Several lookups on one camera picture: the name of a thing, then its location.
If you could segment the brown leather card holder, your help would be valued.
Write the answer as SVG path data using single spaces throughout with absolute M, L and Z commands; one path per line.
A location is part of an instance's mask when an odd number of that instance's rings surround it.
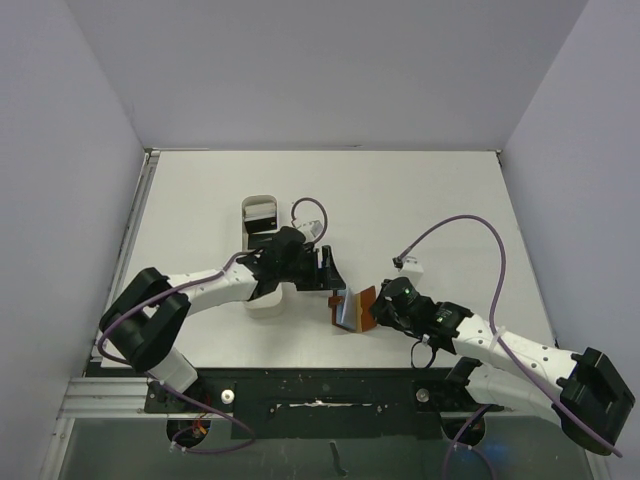
M 364 333 L 372 330 L 377 323 L 370 308 L 376 297 L 374 286 L 357 293 L 349 288 L 334 290 L 328 299 L 332 325 L 351 333 Z

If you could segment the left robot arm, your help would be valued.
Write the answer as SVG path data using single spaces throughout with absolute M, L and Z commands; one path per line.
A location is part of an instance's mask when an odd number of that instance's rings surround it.
M 253 302 L 282 283 L 302 292 L 346 287 L 330 246 L 317 247 L 302 231 L 283 227 L 258 249 L 233 254 L 219 270 L 173 276 L 154 267 L 141 270 L 103 314 L 96 348 L 103 358 L 168 388 L 168 399 L 180 410 L 193 410 L 204 387 L 174 346 L 185 319 L 224 304 Z

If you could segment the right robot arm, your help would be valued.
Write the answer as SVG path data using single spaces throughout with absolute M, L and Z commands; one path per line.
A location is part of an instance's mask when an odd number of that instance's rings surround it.
M 585 450 L 614 453 L 635 397 L 604 353 L 562 350 L 493 328 L 463 306 L 420 294 L 406 277 L 385 281 L 370 313 L 381 326 L 459 356 L 445 384 L 452 406 L 519 410 L 558 425 Z

